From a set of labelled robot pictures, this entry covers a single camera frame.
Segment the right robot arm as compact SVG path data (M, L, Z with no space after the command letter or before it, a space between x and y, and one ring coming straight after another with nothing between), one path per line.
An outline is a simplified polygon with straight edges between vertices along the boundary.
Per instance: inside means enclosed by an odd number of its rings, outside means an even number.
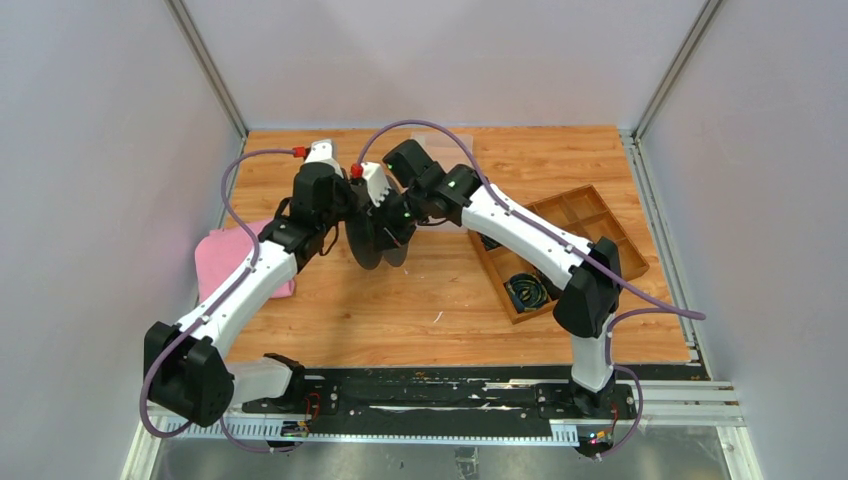
M571 400L582 415L609 407L615 373L609 353L612 316L622 290L617 245L573 235L513 202L473 166L445 170L414 140L381 163L358 160L374 253L405 247L425 221L446 220L482 234L532 265L558 292L553 317L571 337Z

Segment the dark grey perforated spool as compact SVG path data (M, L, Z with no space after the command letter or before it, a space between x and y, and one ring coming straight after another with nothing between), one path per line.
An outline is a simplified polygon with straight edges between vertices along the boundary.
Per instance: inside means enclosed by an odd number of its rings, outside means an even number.
M376 269L383 261L392 267L401 267L408 255L408 245L393 244L385 240L389 235L383 230L385 223L379 218L377 207L367 193L363 180L352 180L356 195L355 211L345 220L346 238L356 262L366 270Z

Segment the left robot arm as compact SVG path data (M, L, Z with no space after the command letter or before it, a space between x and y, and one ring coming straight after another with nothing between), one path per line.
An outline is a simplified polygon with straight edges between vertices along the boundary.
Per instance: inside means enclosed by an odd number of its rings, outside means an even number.
M218 422L233 406L268 399L283 413L298 411L306 386L294 378L298 363L266 354L228 364L242 329L283 284L324 250L325 238L357 214L365 184L340 169L307 162L296 174L293 193L282 200L244 263L204 302L173 325L157 322L144 339L144 379L139 410L155 403L202 427Z

